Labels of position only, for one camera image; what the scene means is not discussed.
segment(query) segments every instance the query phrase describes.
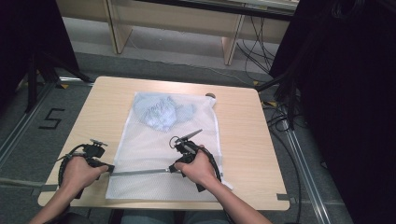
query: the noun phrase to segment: wooden table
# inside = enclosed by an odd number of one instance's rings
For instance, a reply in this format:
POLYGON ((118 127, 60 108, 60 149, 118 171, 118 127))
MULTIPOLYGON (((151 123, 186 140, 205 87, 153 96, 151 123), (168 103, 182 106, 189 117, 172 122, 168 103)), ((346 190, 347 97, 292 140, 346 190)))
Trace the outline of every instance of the wooden table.
MULTIPOLYGON (((100 159, 112 163, 123 126, 136 91, 205 95, 213 93, 219 122, 223 170, 233 193, 257 210, 287 210, 286 189, 269 134, 258 93, 253 89, 166 82, 119 77, 99 77, 82 107, 60 156, 91 138, 108 144, 100 159)), ((56 163, 46 185, 57 184, 60 163, 56 163)), ((152 208, 174 210, 218 210, 219 203, 107 200, 108 174, 85 188, 72 206, 109 208, 152 208)), ((41 192, 38 203, 45 205, 54 191, 41 192)))

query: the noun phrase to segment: white plastic bag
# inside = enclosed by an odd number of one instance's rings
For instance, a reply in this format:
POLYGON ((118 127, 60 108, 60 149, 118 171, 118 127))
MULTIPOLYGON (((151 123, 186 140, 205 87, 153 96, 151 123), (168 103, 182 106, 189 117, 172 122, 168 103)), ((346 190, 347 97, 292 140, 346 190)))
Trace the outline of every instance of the white plastic bag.
MULTIPOLYGON (((170 148, 174 136, 199 129, 191 141, 213 154, 222 173, 219 128, 209 96, 137 92, 114 160, 114 173, 165 169, 182 155, 170 148)), ((207 190, 178 173, 111 176, 107 199, 208 201, 207 190)))

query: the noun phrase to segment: jeans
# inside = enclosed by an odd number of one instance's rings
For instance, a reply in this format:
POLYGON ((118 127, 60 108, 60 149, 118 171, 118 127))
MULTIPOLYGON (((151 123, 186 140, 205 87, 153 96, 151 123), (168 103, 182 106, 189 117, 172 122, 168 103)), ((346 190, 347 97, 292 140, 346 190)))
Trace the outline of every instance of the jeans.
MULTIPOLYGON (((125 210, 121 224, 172 224, 174 213, 163 210, 125 210)), ((223 211, 187 211, 184 224, 228 224, 223 211)))

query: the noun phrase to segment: human hand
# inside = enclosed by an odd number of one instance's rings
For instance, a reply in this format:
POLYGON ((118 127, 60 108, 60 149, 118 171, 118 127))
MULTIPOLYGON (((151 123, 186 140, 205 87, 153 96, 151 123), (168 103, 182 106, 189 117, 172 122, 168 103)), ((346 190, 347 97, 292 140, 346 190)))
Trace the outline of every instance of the human hand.
POLYGON ((206 189, 214 181, 219 182, 216 179, 215 172, 213 170, 212 164, 210 164, 209 162, 209 158, 201 150, 198 150, 198 153, 193 162, 176 162, 175 168, 180 170, 184 175, 186 175, 189 180, 196 184, 202 185, 206 189))
POLYGON ((91 167, 83 157, 73 157, 64 170, 64 180, 61 188, 69 188, 75 192, 88 187, 102 173, 106 172, 108 166, 91 167))

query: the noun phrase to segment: metal frame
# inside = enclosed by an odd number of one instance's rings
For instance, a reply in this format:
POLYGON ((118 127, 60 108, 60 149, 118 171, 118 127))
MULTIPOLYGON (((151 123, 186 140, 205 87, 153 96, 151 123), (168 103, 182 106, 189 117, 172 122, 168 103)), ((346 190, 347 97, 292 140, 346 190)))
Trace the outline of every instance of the metal frame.
POLYGON ((286 120, 283 120, 283 126, 285 129, 287 129, 286 133, 291 146, 291 151, 294 156, 294 159, 296 160, 296 165, 303 178, 304 185, 306 187, 308 196, 312 202, 312 206, 314 208, 315 214, 317 215, 318 223, 331 224, 332 222, 330 220, 330 216, 327 211, 326 205, 320 196, 320 192, 318 191, 315 180, 309 170, 308 164, 305 160, 304 153, 301 150, 300 144, 298 142, 296 133, 294 130, 288 129, 289 124, 286 120))

